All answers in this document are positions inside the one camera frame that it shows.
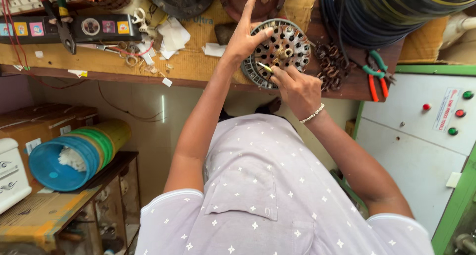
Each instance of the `wooden workbench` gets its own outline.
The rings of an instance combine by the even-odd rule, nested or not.
[[[279,17],[286,16],[287,19],[296,23],[313,42],[320,40],[327,42],[327,35],[321,21],[318,0],[286,0]],[[187,87],[205,87],[216,63],[217,57],[206,56],[201,47],[207,42],[217,42],[214,33],[215,24],[224,24],[233,21],[223,10],[219,0],[215,0],[211,6],[201,15],[187,20],[181,20],[182,25],[191,34],[191,40],[185,45],[186,49],[181,50],[178,55],[173,55],[169,60],[159,60],[160,53],[154,57],[155,66],[161,70],[173,85]],[[398,60],[403,41],[380,50],[385,63],[389,66],[389,71],[393,72]],[[71,55],[61,44],[44,45],[24,45],[23,49],[27,53],[28,65],[31,66],[31,73],[37,76],[54,76],[76,78],[68,73],[68,69],[87,70],[87,79],[97,79],[106,81],[125,81],[145,84],[162,84],[163,78],[159,75],[152,75],[144,72],[138,65],[129,67],[124,60],[114,53],[78,48],[76,55]],[[354,59],[365,63],[365,53],[363,50],[356,50],[348,47],[348,53]],[[43,51],[44,58],[35,57],[35,51]],[[0,44],[0,69],[6,73],[18,73],[12,65],[19,64],[17,56],[11,45]],[[173,65],[173,69],[166,67],[166,63]],[[309,75],[316,75],[319,72],[317,61],[311,59],[306,70]],[[384,101],[380,86],[377,82],[377,94],[381,101]],[[241,70],[233,75],[232,90],[241,91],[261,91],[253,84]],[[359,69],[354,69],[350,76],[344,80],[342,88],[337,91],[323,93],[324,97],[371,100],[366,74]]]

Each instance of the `man's right hand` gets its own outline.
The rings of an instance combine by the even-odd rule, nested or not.
[[[281,98],[291,108],[294,115],[303,120],[311,116],[321,106],[321,85],[319,78],[299,72],[294,66],[285,70],[272,66],[271,76],[279,88]]]

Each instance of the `star-patterned shirt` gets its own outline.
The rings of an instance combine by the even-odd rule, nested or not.
[[[204,193],[170,191],[142,208],[136,255],[434,254],[413,219],[364,220],[283,118],[220,122],[204,176]]]

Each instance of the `silver bracelet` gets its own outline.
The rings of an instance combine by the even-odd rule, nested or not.
[[[319,107],[319,109],[318,109],[316,112],[314,112],[314,114],[312,114],[310,117],[308,117],[308,118],[306,118],[306,119],[304,119],[304,120],[301,120],[300,123],[301,123],[301,124],[304,124],[304,122],[309,121],[309,119],[315,117],[319,112],[321,112],[321,110],[322,110],[323,108],[324,108],[324,104],[321,103],[321,107]]]

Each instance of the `person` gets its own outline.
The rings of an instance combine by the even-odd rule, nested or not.
[[[250,35],[255,1],[246,3],[182,129],[164,193],[141,210],[135,254],[433,254],[430,236],[390,175],[325,108],[304,124],[363,200],[368,220],[287,120],[255,113],[217,122],[232,74],[273,32]],[[299,120],[322,106],[318,78],[293,66],[272,69],[271,80]]]

